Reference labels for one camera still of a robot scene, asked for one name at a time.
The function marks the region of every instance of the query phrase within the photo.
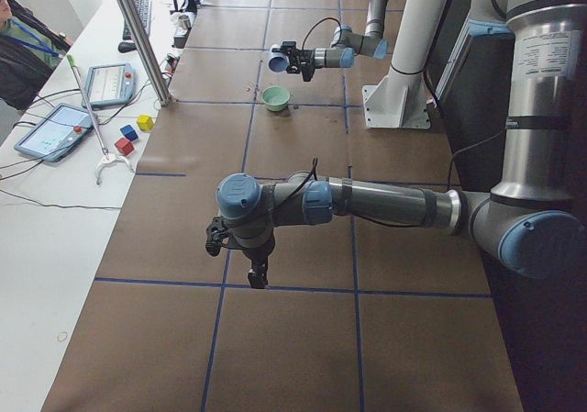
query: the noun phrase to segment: black keyboard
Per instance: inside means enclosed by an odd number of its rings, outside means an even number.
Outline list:
[[[137,9],[138,17],[140,17],[140,21],[147,32],[147,36],[150,33],[150,8],[151,8],[151,1],[150,0],[135,0],[135,8]],[[128,25],[125,22],[125,29],[122,31],[122,40],[130,40],[130,29],[128,29]]]

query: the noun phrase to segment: white table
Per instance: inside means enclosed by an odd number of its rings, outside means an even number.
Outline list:
[[[175,26],[168,7],[153,0],[150,40],[161,61],[172,48]],[[106,1],[95,14],[70,54],[83,78],[87,68],[129,62],[137,73],[137,90],[148,80],[138,53],[117,51],[123,19],[115,0]],[[49,95],[76,88],[68,63],[63,61],[40,92]],[[50,101],[79,105],[79,93],[50,97]],[[122,137],[119,129],[133,124],[140,114],[157,116],[157,96],[148,86],[135,105],[125,108],[102,132],[111,151]],[[38,122],[51,106],[38,102],[22,120]],[[99,112],[110,117],[115,108]],[[17,127],[0,147],[0,166],[27,160],[13,146],[28,132]],[[139,132],[135,150],[128,158],[136,166],[149,139]],[[94,133],[58,163],[42,163],[28,173],[0,181],[0,189],[39,200],[45,204],[121,207],[133,173],[117,163],[102,171],[96,186],[94,169],[102,153]],[[7,177],[24,171],[35,162],[0,169]],[[42,207],[0,193],[0,410],[40,410],[59,369],[83,302],[94,279],[118,210],[61,209]]]

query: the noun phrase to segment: dark wall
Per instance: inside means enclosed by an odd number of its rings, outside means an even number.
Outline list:
[[[429,60],[437,83],[471,0],[453,0]],[[512,39],[477,38],[443,102],[453,151],[504,127],[509,102]],[[574,101],[567,184],[579,197],[573,213],[587,225],[587,40]],[[504,139],[456,160],[465,190],[488,192],[501,179]],[[512,273],[482,253],[504,342],[526,411],[587,410],[587,261],[563,275],[535,281]]]

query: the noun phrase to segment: green bowl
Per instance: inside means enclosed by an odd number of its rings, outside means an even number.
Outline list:
[[[270,111],[284,110],[289,101],[289,91],[281,86],[271,86],[263,91],[263,102],[265,102],[265,107]]]

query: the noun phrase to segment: warning label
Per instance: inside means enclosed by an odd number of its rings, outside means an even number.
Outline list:
[[[561,31],[520,39],[515,42],[512,81],[534,77],[575,78],[581,47],[581,32]]]

